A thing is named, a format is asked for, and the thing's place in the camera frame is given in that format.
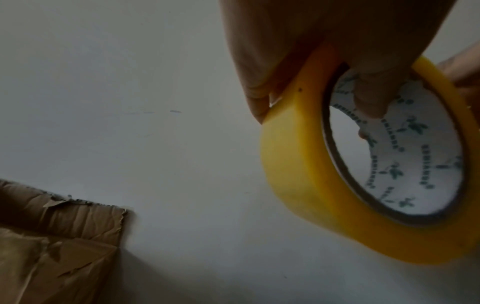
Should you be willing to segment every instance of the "tape roll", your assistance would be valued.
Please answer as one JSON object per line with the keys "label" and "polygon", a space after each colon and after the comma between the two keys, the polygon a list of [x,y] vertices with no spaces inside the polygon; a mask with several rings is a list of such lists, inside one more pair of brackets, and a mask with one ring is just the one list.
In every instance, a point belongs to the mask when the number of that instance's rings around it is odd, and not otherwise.
{"label": "tape roll", "polygon": [[326,99],[342,64],[333,47],[321,45],[265,118],[260,153],[274,193],[300,217],[399,260],[441,263],[465,254],[480,239],[480,134],[464,100],[427,59],[414,63],[414,73],[455,121],[466,168],[456,208],[444,208],[448,212],[427,225],[402,221],[366,203],[332,161]]}

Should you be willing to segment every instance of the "brown cardboard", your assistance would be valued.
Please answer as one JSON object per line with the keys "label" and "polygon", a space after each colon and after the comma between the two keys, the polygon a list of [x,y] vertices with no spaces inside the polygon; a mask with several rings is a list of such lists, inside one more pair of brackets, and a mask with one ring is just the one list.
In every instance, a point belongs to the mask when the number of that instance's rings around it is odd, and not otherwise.
{"label": "brown cardboard", "polygon": [[0,304],[94,303],[125,213],[0,180]]}

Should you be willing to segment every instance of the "packing tape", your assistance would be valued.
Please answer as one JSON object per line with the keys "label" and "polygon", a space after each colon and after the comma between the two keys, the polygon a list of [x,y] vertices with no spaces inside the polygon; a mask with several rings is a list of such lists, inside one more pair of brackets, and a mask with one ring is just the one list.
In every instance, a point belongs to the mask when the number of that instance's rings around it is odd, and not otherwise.
{"label": "packing tape", "polygon": [[[260,153],[274,193],[300,217],[399,260],[465,254],[480,238],[480,134],[464,100],[420,58],[386,116],[369,119],[342,66],[321,45],[265,118]],[[331,109],[368,135],[367,180],[350,175],[336,150]]]}

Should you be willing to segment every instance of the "hand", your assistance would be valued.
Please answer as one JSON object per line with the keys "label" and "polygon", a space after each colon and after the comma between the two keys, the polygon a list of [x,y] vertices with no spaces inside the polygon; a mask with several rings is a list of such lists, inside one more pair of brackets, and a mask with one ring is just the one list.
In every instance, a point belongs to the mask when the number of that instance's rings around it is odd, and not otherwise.
{"label": "hand", "polygon": [[480,42],[438,64],[480,123]]}
{"label": "hand", "polygon": [[219,0],[248,105],[262,122],[322,40],[360,73],[355,103],[382,117],[455,0]]}

